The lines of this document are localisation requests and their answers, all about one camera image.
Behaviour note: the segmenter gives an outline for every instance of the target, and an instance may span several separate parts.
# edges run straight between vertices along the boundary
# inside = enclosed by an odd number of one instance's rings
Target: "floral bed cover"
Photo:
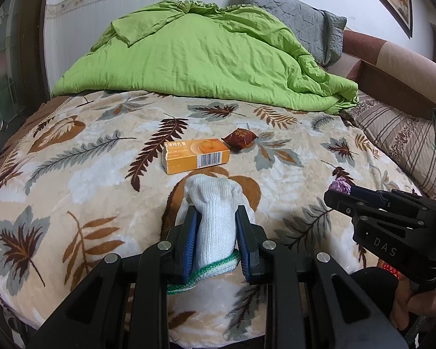
[[[258,138],[227,164],[165,173],[166,141],[224,138],[238,127]],[[38,329],[107,253],[138,254],[166,237],[185,180],[198,172],[242,185],[268,237],[294,252],[328,252],[348,272],[377,258],[352,240],[350,219],[324,204],[328,185],[344,176],[371,189],[415,188],[338,116],[145,91],[69,97],[0,169],[0,303]],[[265,288],[245,284],[237,267],[170,296],[168,316],[170,338],[184,348],[260,336]]]

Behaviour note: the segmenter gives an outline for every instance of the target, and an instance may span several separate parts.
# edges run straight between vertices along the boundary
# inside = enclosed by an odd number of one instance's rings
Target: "metal bolt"
[[[320,262],[328,262],[331,259],[328,253],[320,252],[317,254],[317,260]]]
[[[118,255],[116,253],[108,253],[103,259],[107,264],[112,264],[118,260]]]
[[[167,251],[171,248],[171,243],[169,241],[161,241],[157,244],[158,249],[161,251]]]
[[[263,248],[273,250],[276,248],[276,243],[273,240],[266,240],[262,243]]]

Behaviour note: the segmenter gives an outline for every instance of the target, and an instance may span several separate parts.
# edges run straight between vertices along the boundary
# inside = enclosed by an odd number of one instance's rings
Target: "gray pillow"
[[[289,27],[317,64],[332,65],[341,57],[346,17],[318,10],[298,0],[241,0],[273,14]]]

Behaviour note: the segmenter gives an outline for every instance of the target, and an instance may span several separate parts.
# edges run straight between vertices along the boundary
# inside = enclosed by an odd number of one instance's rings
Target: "brown wrapper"
[[[258,136],[252,131],[238,128],[227,137],[222,138],[222,140],[232,149],[241,150],[249,147],[256,138],[258,138]]]

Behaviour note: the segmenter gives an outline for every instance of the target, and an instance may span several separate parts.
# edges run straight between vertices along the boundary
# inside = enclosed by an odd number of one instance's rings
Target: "human hand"
[[[409,325],[409,312],[418,316],[436,317],[436,290],[414,294],[410,288],[410,280],[399,275],[394,304],[389,319],[398,330]]]

